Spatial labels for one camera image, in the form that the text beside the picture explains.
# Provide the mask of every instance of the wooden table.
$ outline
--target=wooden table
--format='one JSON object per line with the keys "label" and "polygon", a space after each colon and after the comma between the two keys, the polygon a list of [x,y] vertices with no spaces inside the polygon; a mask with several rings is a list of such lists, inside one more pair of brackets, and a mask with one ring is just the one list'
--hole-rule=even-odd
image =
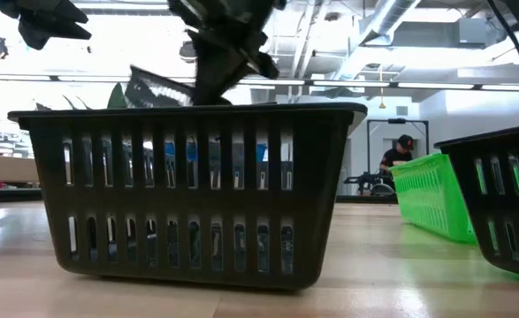
{"label": "wooden table", "polygon": [[58,265],[40,202],[0,204],[0,317],[519,317],[519,276],[405,224],[337,205],[318,283],[299,293],[79,276]]}

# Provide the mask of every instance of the person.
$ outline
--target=person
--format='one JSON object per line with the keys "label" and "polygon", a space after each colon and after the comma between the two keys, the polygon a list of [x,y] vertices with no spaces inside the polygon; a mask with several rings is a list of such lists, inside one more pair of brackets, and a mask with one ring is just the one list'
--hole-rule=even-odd
{"label": "person", "polygon": [[[391,175],[391,167],[394,167],[399,164],[403,164],[405,162],[409,162],[412,160],[412,154],[410,151],[414,149],[415,140],[404,134],[397,139],[397,144],[394,148],[389,149],[383,155],[383,159],[381,160],[381,164],[379,168],[385,174]],[[394,189],[394,183],[392,178],[384,178],[383,183],[389,185],[392,189]]]}

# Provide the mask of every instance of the baseball cap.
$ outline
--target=baseball cap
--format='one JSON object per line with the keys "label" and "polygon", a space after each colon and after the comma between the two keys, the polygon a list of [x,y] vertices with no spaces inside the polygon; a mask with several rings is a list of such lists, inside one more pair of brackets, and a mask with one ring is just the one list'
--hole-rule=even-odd
{"label": "baseball cap", "polygon": [[403,147],[407,150],[412,150],[415,148],[415,140],[412,139],[412,137],[410,137],[408,135],[400,136],[398,139],[398,142],[401,145],[401,147]]}

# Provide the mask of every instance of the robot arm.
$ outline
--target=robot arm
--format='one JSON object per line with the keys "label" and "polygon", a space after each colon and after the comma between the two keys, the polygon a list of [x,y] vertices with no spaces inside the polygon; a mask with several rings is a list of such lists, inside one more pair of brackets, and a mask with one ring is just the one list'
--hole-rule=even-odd
{"label": "robot arm", "polygon": [[[277,78],[279,71],[259,48],[267,41],[263,27],[274,8],[286,0],[170,0],[173,13],[188,25],[197,59],[194,105],[214,104],[250,73]],[[50,37],[87,40],[77,23],[87,16],[69,0],[0,0],[0,11],[19,19],[26,44],[42,49]]]}
{"label": "robot arm", "polygon": [[88,22],[86,14],[69,0],[0,0],[0,11],[19,20],[19,33],[33,49],[42,49],[51,37],[88,40],[91,36],[77,25]]}

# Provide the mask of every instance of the green plastic basket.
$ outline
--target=green plastic basket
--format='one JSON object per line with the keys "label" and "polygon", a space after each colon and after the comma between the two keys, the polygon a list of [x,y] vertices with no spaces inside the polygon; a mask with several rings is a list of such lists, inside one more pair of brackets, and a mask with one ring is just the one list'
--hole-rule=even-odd
{"label": "green plastic basket", "polygon": [[454,241],[477,242],[448,155],[427,155],[391,171],[402,218]]}

